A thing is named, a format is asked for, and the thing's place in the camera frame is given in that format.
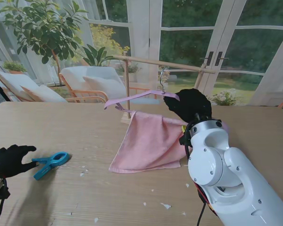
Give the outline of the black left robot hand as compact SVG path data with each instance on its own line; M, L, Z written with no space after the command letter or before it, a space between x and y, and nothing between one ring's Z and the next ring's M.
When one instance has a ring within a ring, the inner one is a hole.
M22 159L29 152L36 151L35 146L12 145L9 148L0 149L0 178L14 177L27 172L37 166L37 162L22 163Z

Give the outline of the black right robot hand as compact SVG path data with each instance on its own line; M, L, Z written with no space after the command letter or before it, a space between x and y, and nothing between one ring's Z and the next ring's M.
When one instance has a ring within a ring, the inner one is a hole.
M189 123L197 119L212 118L211 102L197 89L182 89L176 93L179 101L172 97L164 97L169 110L177 114L184 122Z

